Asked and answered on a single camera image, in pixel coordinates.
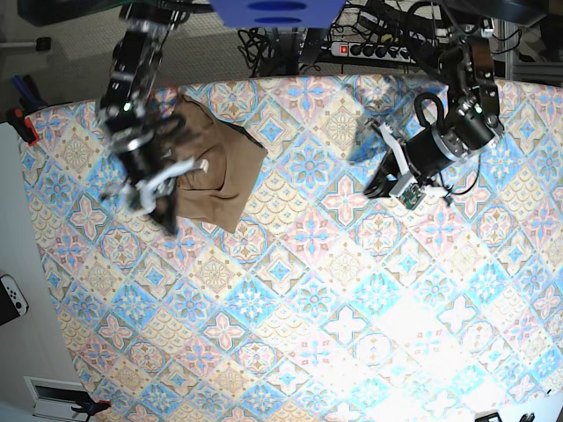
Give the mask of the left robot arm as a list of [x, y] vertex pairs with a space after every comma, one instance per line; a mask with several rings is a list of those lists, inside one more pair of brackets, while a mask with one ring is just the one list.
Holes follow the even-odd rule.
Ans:
[[451, 202], [460, 194], [445, 184], [443, 171], [481, 157], [505, 130], [489, 44], [493, 32], [490, 18], [481, 18], [472, 29], [446, 29], [446, 48], [437, 57], [436, 71], [447, 87], [447, 99], [441, 101], [429, 91], [414, 98], [414, 113], [423, 128], [417, 135], [402, 140], [391, 126], [370, 121], [387, 151], [363, 189], [366, 198], [394, 199], [414, 210], [427, 197]]

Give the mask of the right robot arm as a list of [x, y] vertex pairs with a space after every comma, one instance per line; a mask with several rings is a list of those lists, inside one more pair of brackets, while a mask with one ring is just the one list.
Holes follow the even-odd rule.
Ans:
[[126, 172], [124, 181], [103, 188], [101, 199], [121, 199], [133, 215], [147, 215], [172, 236], [178, 232], [176, 180], [190, 171], [205, 171], [208, 163], [172, 158], [164, 142], [181, 132], [186, 120], [177, 114], [153, 117], [149, 102], [163, 45], [193, 12], [190, 1], [122, 5], [127, 31], [113, 52], [109, 84], [96, 105], [109, 151]]

